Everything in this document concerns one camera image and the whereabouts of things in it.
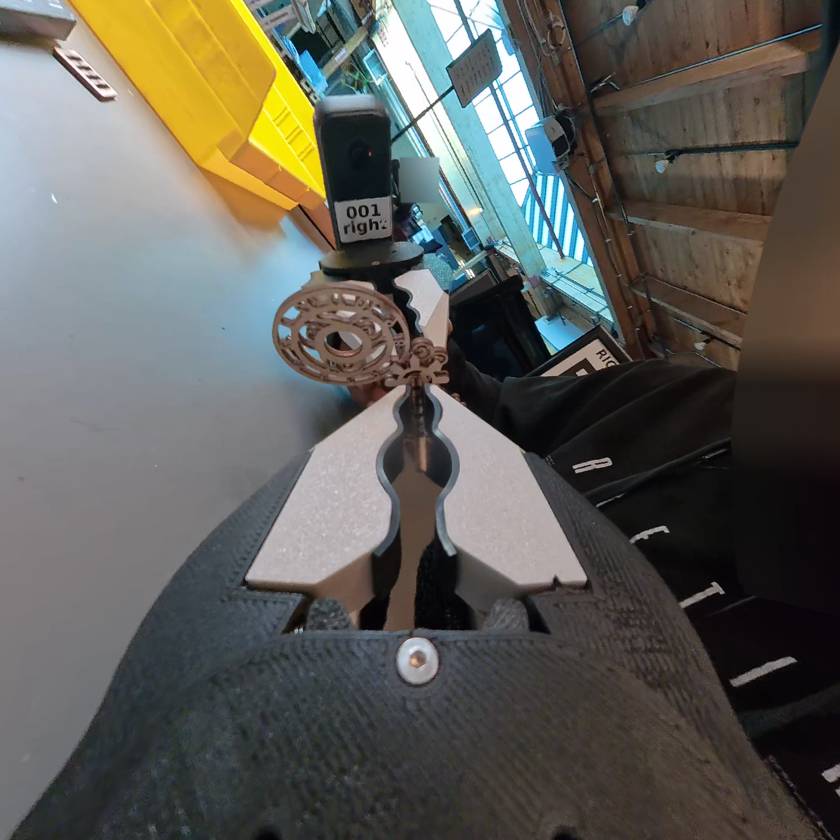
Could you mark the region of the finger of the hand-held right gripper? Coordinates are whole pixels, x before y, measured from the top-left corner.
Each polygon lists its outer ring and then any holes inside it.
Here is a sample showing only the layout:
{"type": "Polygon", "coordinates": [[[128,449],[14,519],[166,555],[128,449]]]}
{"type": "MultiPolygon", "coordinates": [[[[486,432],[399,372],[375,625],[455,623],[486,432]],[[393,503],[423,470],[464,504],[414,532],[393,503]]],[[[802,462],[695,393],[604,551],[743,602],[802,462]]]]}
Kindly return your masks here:
{"type": "Polygon", "coordinates": [[[446,350],[449,336],[449,296],[430,269],[412,269],[394,279],[396,291],[407,295],[413,336],[446,350]]]}

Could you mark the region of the person's right forearm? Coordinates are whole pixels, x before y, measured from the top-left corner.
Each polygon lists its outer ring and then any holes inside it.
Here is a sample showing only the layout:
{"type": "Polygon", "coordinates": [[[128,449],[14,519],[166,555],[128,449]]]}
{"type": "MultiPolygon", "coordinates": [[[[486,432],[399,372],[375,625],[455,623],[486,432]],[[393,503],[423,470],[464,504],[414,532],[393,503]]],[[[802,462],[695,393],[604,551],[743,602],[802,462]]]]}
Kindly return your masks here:
{"type": "Polygon", "coordinates": [[[498,432],[514,438],[507,387],[468,362],[456,341],[448,341],[447,352],[448,383],[444,386],[447,393],[498,432]]]}

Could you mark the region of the black puzzle box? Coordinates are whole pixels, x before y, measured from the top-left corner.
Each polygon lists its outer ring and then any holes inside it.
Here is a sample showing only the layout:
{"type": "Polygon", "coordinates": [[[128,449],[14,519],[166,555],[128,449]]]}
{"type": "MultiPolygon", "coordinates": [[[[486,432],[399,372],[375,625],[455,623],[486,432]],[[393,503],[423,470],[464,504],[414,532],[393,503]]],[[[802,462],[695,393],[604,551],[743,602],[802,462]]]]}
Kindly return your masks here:
{"type": "Polygon", "coordinates": [[[1,1],[1,34],[66,40],[77,25],[61,1],[1,1]]]}

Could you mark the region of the wooden gear and dial assembly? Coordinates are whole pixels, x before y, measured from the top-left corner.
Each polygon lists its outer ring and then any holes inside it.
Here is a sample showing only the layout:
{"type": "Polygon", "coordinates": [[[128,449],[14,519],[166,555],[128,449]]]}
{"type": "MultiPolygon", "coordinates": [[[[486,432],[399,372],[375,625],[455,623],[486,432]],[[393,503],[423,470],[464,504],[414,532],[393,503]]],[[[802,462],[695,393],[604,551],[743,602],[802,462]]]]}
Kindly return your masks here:
{"type": "Polygon", "coordinates": [[[382,383],[394,363],[433,361],[447,371],[448,352],[413,336],[407,295],[378,291],[367,281],[321,273],[278,308],[272,340],[300,375],[331,385],[382,383]]]}

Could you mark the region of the small wooden stepped pin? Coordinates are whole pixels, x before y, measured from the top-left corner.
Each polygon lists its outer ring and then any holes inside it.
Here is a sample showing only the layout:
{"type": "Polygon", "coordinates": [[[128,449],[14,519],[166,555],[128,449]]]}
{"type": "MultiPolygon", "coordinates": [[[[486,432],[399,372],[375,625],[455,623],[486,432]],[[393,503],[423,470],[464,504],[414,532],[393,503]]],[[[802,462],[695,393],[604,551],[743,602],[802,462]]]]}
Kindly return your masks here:
{"type": "Polygon", "coordinates": [[[406,452],[418,473],[429,470],[429,436],[426,424],[424,384],[413,383],[409,390],[410,411],[406,421],[406,452]]]}

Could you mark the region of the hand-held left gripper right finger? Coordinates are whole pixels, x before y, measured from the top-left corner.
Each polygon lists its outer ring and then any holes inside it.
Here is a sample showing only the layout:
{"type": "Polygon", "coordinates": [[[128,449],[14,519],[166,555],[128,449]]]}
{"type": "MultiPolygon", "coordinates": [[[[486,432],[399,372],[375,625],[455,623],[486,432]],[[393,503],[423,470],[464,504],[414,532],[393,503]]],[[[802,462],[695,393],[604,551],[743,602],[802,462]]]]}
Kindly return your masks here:
{"type": "Polygon", "coordinates": [[[488,614],[500,599],[585,588],[583,566],[521,448],[440,386],[426,394],[434,438],[451,463],[435,515],[455,559],[457,597],[488,614]]]}

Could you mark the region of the hanging white sign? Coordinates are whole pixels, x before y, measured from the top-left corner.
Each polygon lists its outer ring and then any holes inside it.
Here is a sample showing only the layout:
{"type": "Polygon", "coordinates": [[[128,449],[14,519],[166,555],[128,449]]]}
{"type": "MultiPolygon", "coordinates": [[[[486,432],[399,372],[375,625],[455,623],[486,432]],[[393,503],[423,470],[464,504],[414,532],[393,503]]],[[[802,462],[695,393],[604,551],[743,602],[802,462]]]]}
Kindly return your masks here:
{"type": "Polygon", "coordinates": [[[481,34],[447,67],[450,86],[465,109],[486,90],[502,71],[501,58],[492,30],[481,34]]]}

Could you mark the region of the grey desk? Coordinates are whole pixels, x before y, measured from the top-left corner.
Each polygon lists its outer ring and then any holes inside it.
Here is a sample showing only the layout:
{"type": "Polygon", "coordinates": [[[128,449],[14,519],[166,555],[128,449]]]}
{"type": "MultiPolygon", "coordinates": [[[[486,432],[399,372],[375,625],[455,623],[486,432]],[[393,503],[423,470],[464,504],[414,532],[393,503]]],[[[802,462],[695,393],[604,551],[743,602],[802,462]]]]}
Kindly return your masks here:
{"type": "Polygon", "coordinates": [[[270,338],[325,244],[205,175],[91,32],[2,37],[2,838],[174,572],[354,414],[270,338]]]}

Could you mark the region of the small wooden grille piece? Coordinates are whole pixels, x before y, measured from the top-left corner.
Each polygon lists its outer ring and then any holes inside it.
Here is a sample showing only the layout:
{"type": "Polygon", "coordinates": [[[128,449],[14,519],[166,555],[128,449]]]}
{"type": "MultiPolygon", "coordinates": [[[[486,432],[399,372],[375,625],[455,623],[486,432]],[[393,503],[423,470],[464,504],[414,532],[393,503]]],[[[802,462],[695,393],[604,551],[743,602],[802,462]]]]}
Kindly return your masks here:
{"type": "Polygon", "coordinates": [[[54,46],[53,56],[58,62],[76,78],[79,83],[87,89],[90,94],[100,102],[113,102],[117,97],[117,91],[87,62],[83,56],[75,51],[62,46],[54,46]]]}

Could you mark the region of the black monitor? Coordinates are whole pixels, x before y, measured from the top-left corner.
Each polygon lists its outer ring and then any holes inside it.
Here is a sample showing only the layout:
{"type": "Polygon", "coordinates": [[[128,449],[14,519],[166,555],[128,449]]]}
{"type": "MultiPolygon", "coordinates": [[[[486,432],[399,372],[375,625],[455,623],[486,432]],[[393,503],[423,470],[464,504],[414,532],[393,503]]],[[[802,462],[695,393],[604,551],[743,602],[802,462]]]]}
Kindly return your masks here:
{"type": "Polygon", "coordinates": [[[499,382],[529,375],[552,356],[523,289],[519,273],[492,282],[484,272],[449,295],[452,339],[468,362],[499,382]]]}

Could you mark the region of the person's black hoodie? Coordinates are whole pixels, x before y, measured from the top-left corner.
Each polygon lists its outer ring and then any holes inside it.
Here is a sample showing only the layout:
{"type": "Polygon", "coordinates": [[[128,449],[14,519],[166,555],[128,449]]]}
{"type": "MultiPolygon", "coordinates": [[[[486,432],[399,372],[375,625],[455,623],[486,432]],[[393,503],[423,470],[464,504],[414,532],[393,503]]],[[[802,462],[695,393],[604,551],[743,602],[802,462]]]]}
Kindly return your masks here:
{"type": "Polygon", "coordinates": [[[584,376],[510,377],[509,417],[640,549],[690,622],[761,758],[838,838],[838,616],[748,594],[738,580],[735,371],[663,360],[584,376]]]}

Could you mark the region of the white board with black marker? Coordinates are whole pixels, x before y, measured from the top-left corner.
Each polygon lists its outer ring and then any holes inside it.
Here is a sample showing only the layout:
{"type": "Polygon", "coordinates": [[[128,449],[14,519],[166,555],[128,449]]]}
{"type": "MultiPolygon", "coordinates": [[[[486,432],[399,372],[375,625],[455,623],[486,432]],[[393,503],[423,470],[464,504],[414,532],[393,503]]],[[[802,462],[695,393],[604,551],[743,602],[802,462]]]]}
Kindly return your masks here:
{"type": "Polygon", "coordinates": [[[567,348],[555,354],[531,376],[584,376],[629,361],[631,358],[620,346],[606,339],[594,338],[575,350],[567,348]]]}

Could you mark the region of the white box on beam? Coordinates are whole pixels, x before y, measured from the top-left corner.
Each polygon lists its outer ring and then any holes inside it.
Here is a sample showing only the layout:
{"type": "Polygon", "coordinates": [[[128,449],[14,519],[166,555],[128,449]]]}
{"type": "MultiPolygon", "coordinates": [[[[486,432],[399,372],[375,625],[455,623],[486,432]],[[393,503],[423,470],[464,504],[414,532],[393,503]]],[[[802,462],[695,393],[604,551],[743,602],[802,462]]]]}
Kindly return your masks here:
{"type": "Polygon", "coordinates": [[[568,158],[577,144],[574,120],[564,114],[535,123],[525,130],[524,136],[540,169],[550,168],[555,162],[568,158]]]}

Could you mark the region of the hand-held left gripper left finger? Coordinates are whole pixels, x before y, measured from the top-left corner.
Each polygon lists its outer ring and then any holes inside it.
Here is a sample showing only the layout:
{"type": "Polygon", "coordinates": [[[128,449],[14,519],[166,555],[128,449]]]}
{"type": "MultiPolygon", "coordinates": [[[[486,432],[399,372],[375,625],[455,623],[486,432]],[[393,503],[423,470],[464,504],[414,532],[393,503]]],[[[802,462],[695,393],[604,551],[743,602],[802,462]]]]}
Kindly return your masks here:
{"type": "Polygon", "coordinates": [[[245,574],[260,592],[332,598],[360,626],[397,627],[411,566],[411,476],[397,388],[310,451],[245,574]]]}

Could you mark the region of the plain yellow plastic bin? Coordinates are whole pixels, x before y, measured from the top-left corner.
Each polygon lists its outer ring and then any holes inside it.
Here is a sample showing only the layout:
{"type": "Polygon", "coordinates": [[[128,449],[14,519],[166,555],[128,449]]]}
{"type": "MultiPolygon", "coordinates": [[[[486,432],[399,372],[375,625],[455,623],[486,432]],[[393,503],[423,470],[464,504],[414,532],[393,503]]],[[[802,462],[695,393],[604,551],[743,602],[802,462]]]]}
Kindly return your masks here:
{"type": "Polygon", "coordinates": [[[312,103],[245,2],[70,4],[198,167],[286,211],[326,203],[312,103]]]}

